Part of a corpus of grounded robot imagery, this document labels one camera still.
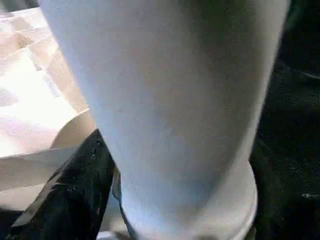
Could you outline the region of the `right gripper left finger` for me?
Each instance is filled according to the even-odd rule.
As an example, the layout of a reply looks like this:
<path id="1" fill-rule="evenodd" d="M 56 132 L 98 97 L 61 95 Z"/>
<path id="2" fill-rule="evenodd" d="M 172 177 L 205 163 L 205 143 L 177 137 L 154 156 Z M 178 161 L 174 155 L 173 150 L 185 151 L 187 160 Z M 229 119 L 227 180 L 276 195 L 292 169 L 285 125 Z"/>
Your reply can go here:
<path id="1" fill-rule="evenodd" d="M 94 130 L 11 225 L 7 240 L 94 240 L 106 211 L 115 163 Z"/>

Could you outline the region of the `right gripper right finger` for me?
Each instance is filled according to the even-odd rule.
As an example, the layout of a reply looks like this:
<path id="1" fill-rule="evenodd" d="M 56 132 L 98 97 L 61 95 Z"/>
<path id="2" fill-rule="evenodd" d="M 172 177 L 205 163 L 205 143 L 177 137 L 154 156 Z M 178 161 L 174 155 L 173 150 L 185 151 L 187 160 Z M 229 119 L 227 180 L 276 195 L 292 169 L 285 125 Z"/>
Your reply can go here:
<path id="1" fill-rule="evenodd" d="M 275 153 L 257 140 L 249 159 L 257 185 L 257 240 L 320 238 L 320 162 Z"/>

